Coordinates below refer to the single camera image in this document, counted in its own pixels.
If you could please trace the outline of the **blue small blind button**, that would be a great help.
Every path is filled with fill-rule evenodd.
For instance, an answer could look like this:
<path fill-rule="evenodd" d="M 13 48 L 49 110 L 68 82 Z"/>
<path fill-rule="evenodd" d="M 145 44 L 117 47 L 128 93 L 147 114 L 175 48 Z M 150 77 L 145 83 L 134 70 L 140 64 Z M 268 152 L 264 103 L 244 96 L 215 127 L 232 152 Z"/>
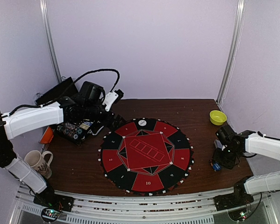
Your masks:
<path fill-rule="evenodd" d="M 212 164 L 212 168 L 214 169 L 214 171 L 220 171 L 222 169 L 222 167 L 218 164 L 218 163 L 213 163 Z"/>

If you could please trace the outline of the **white dealer button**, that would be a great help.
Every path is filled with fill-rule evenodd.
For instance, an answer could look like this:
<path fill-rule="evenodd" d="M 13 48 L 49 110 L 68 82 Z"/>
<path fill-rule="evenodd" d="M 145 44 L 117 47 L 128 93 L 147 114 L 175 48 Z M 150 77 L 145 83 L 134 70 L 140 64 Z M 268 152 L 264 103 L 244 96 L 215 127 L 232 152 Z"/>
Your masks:
<path fill-rule="evenodd" d="M 147 125 L 147 121 L 142 119 L 138 121 L 139 126 L 146 126 Z"/>

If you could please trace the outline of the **black poker chip case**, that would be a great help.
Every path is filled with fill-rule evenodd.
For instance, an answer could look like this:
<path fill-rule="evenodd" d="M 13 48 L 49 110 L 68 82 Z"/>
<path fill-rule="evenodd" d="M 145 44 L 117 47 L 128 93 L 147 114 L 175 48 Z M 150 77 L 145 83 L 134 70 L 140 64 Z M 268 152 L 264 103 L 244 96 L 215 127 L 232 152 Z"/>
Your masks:
<path fill-rule="evenodd" d="M 78 90 L 73 79 L 69 77 L 41 95 L 35 103 L 41 105 L 62 95 L 58 102 L 65 106 L 63 123 L 53 125 L 53 128 L 60 136 L 81 145 L 89 135 L 97 135 L 104 128 L 102 123 L 84 120 L 85 107 L 102 105 L 101 96 L 104 94 L 102 86 L 88 81 L 83 82 Z"/>

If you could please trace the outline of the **grey playing card deck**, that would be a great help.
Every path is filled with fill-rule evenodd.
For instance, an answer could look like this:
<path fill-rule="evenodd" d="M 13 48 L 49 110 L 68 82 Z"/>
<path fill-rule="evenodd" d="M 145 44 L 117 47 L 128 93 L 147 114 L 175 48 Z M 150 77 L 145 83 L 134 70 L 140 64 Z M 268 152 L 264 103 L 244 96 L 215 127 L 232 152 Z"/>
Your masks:
<path fill-rule="evenodd" d="M 219 140 L 215 140 L 214 145 L 215 145 L 215 149 L 222 150 L 224 148 L 224 145 Z"/>

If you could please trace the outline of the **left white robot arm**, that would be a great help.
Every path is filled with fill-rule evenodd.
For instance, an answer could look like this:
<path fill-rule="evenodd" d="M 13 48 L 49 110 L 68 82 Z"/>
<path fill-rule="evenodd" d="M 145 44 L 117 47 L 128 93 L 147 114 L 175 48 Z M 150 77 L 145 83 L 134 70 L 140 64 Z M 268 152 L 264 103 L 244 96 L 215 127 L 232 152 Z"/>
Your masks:
<path fill-rule="evenodd" d="M 0 112 L 0 168 L 4 168 L 26 184 L 47 207 L 54 207 L 58 198 L 44 175 L 37 173 L 15 151 L 11 139 L 50 125 L 62 123 L 78 124 L 85 119 L 92 127 L 114 128 L 122 118 L 111 111 L 124 93 L 112 89 L 105 93 L 104 88 L 91 82 L 84 82 L 80 91 L 73 96 L 62 93 L 42 105 L 25 105 L 15 112 Z"/>

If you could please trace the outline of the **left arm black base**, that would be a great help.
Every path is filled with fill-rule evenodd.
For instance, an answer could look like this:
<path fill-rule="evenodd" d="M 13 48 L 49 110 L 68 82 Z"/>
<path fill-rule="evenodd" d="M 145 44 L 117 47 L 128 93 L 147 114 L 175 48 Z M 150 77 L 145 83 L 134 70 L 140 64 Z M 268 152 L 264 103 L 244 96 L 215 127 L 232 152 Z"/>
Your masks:
<path fill-rule="evenodd" d="M 57 211 L 71 212 L 74 198 L 70 196 L 58 195 L 52 192 L 42 192 L 35 195 L 33 202 Z"/>

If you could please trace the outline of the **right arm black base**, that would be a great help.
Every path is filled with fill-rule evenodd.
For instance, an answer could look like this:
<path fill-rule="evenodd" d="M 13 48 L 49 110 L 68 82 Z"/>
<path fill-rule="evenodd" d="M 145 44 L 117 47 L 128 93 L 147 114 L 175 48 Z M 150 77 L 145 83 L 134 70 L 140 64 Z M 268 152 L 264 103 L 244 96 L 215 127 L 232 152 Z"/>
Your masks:
<path fill-rule="evenodd" d="M 254 202 L 253 196 L 247 194 L 245 191 L 240 191 L 237 189 L 235 189 L 233 193 L 214 197 L 214 203 L 217 211 L 243 206 L 246 205 L 247 202 Z"/>

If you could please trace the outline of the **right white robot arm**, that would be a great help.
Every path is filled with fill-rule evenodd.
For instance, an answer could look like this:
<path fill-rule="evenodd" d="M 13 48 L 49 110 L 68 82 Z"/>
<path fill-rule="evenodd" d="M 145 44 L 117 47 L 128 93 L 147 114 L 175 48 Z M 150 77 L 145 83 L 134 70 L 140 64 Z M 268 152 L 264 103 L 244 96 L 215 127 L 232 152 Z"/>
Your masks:
<path fill-rule="evenodd" d="M 241 158 L 246 158 L 252 166 L 253 176 L 234 185 L 230 195 L 234 206 L 240 206 L 251 195 L 280 191 L 280 138 L 260 131 L 236 133 L 229 125 L 219 128 L 216 137 L 213 162 L 233 169 Z"/>

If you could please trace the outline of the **yellow green plastic bowl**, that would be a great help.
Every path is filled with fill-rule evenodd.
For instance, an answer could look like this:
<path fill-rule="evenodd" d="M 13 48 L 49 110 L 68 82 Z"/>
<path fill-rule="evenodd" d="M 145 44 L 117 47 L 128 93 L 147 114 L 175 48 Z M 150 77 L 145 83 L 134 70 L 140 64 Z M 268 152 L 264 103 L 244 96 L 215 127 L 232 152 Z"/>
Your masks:
<path fill-rule="evenodd" d="M 210 122 L 216 126 L 221 126 L 227 121 L 227 116 L 219 110 L 210 112 Z"/>

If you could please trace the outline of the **round red black poker mat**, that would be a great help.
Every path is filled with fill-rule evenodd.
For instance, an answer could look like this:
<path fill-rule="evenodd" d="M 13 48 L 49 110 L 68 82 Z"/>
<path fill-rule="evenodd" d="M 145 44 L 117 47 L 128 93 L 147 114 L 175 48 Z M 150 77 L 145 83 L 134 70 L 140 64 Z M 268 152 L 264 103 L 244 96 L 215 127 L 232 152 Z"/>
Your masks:
<path fill-rule="evenodd" d="M 139 126 L 139 120 L 146 126 Z M 194 165 L 193 147 L 180 128 L 160 119 L 127 121 L 103 137 L 102 172 L 117 188 L 141 196 L 166 194 L 181 185 Z"/>

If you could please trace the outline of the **orange plastic cup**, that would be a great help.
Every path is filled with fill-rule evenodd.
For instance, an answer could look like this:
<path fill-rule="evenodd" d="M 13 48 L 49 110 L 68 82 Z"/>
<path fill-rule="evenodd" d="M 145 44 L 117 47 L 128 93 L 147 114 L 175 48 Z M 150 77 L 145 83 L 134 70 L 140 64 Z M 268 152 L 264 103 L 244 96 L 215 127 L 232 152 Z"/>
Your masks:
<path fill-rule="evenodd" d="M 47 129 L 45 130 L 44 134 L 42 135 L 39 143 L 40 144 L 49 144 L 52 139 L 54 137 L 54 132 L 53 132 L 53 129 L 48 126 Z"/>

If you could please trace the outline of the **white floral ceramic mug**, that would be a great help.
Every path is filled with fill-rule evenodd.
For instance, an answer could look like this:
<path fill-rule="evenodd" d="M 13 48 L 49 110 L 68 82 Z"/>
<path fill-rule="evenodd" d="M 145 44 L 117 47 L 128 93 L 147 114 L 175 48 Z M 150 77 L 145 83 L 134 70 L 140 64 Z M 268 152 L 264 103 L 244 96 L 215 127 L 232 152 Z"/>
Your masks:
<path fill-rule="evenodd" d="M 26 154 L 24 161 L 37 173 L 49 179 L 52 176 L 50 164 L 53 161 L 53 154 L 50 151 L 41 153 L 33 150 Z"/>

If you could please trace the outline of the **aluminium front rail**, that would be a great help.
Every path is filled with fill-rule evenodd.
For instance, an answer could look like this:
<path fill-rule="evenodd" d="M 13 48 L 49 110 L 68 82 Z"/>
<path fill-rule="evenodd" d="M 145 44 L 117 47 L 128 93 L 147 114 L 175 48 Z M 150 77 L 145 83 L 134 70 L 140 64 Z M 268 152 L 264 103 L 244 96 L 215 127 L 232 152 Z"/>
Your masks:
<path fill-rule="evenodd" d="M 115 197 L 58 191 L 73 197 L 71 211 L 55 215 L 33 203 L 21 185 L 15 197 L 10 224 L 278 224 L 270 194 L 255 195 L 254 202 L 218 210 L 214 197 L 232 188 L 175 196 Z"/>

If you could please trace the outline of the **left aluminium frame post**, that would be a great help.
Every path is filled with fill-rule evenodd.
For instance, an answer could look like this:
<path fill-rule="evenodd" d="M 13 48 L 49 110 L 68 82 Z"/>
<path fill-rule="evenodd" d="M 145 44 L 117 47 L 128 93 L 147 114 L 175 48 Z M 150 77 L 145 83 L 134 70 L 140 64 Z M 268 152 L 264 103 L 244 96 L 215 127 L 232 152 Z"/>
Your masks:
<path fill-rule="evenodd" d="M 40 2 L 40 10 L 41 10 L 42 20 L 43 20 L 46 38 L 47 38 L 47 44 L 48 44 L 48 48 L 49 48 L 49 56 L 51 59 L 51 63 L 53 66 L 53 70 L 54 70 L 56 79 L 57 79 L 58 83 L 60 83 L 60 82 L 62 82 L 62 76 L 60 74 L 58 61 L 57 61 L 57 57 L 56 57 L 56 52 L 55 52 L 55 48 L 54 48 L 54 43 L 53 43 L 53 37 L 52 37 L 52 33 L 51 33 L 47 1 L 40 0 L 39 2 Z"/>

